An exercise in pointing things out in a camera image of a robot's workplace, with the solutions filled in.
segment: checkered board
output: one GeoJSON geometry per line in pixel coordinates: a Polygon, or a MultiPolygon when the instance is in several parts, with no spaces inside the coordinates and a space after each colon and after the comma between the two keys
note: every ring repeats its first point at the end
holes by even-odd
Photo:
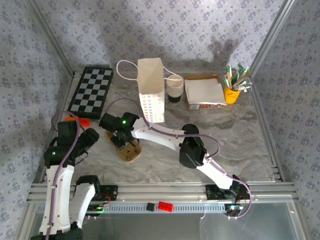
{"type": "Polygon", "coordinates": [[[84,68],[68,111],[80,118],[100,119],[113,75],[111,68],[84,68]]]}

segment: patterned wallpaper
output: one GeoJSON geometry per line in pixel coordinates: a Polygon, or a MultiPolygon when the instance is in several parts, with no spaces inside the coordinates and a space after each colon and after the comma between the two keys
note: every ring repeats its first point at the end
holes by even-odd
{"type": "MultiPolygon", "coordinates": [[[[161,57],[177,70],[250,65],[283,0],[39,0],[73,68],[161,57]]],[[[122,70],[132,68],[124,63],[122,70]]]]}
{"type": "Polygon", "coordinates": [[[297,0],[254,76],[282,167],[320,239],[320,2],[297,0]]]}
{"type": "Polygon", "coordinates": [[[68,81],[22,0],[0,0],[0,239],[11,240],[68,81]]]}

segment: pen holder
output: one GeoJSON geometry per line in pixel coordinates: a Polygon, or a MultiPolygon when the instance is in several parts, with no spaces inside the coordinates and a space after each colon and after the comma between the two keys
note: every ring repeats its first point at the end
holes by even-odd
{"type": "Polygon", "coordinates": [[[224,98],[227,104],[234,104],[241,91],[233,91],[227,86],[224,87],[224,98]]]}

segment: marble surface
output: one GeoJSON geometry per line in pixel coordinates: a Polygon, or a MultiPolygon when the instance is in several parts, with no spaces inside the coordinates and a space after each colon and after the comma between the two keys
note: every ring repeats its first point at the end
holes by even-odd
{"type": "MultiPolygon", "coordinates": [[[[66,109],[80,76],[80,73],[74,76],[66,109]]],[[[124,80],[114,73],[104,111],[112,101],[123,97],[139,101],[137,82],[124,80]]],[[[126,100],[118,101],[109,110],[110,114],[118,117],[124,112],[142,115],[141,109],[126,100]]],[[[244,181],[274,181],[271,160],[249,93],[241,93],[233,105],[208,110],[188,110],[185,93],[175,106],[170,105],[166,97],[165,122],[160,125],[180,130],[187,123],[195,124],[200,133],[211,135],[220,142],[221,151],[214,160],[228,173],[244,181]]],[[[105,138],[105,130],[99,127],[99,120],[91,121],[91,127],[99,133],[100,139],[88,151],[88,157],[76,166],[73,181],[83,175],[97,175],[101,183],[212,182],[199,170],[180,165],[179,153],[147,140],[140,141],[141,156],[132,163],[126,163],[105,138]]],[[[202,140],[209,153],[216,151],[214,142],[202,140]]]]}

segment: red lego brick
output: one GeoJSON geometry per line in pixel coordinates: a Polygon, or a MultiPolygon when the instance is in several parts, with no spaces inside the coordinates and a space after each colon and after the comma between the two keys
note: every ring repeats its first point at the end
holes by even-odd
{"type": "Polygon", "coordinates": [[[172,213],[174,211],[174,205],[160,201],[158,204],[158,209],[172,213]]]}

